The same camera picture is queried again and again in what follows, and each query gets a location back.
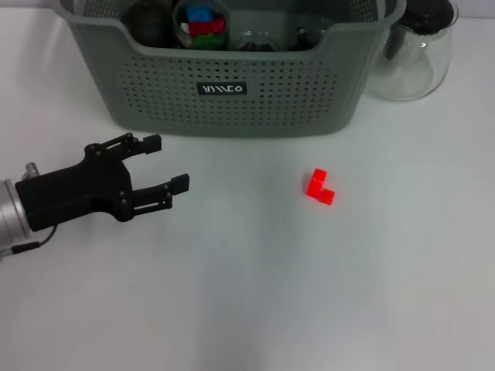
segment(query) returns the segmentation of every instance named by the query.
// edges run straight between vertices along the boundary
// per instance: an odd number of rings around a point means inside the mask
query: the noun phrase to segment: blue block
[[[210,22],[213,21],[211,7],[208,5],[188,6],[186,8],[189,22]]]

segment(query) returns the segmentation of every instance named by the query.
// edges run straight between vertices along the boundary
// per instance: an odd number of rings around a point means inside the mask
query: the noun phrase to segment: glass pitcher
[[[452,0],[408,0],[392,25],[369,90],[392,100],[416,100],[434,92],[452,60],[452,26],[459,10]]]

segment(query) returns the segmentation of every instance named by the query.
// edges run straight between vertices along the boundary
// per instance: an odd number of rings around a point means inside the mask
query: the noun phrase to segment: basket label
[[[196,83],[200,95],[246,95],[248,86],[240,83]]]

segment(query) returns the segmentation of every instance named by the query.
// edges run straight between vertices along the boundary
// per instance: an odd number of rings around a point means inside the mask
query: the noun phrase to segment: gray plastic basket
[[[385,30],[405,10],[405,0],[224,1],[231,36],[254,24],[285,27],[289,34],[323,16],[333,25],[315,49],[305,52],[212,52],[137,44],[119,21],[135,2],[56,0],[54,8],[69,22],[119,124],[220,137],[296,137],[344,128]],[[212,93],[208,85],[217,83],[228,83],[224,89],[238,95],[200,95]]]

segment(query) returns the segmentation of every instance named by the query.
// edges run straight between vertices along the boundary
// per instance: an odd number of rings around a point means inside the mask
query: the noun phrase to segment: white table
[[[173,210],[90,215],[4,260],[0,369],[495,369],[494,34],[461,20],[436,93],[363,97],[337,134],[164,135],[126,164],[136,187],[188,172]],[[2,178],[125,132],[50,10],[2,9],[0,50]],[[332,207],[302,194],[315,167]]]

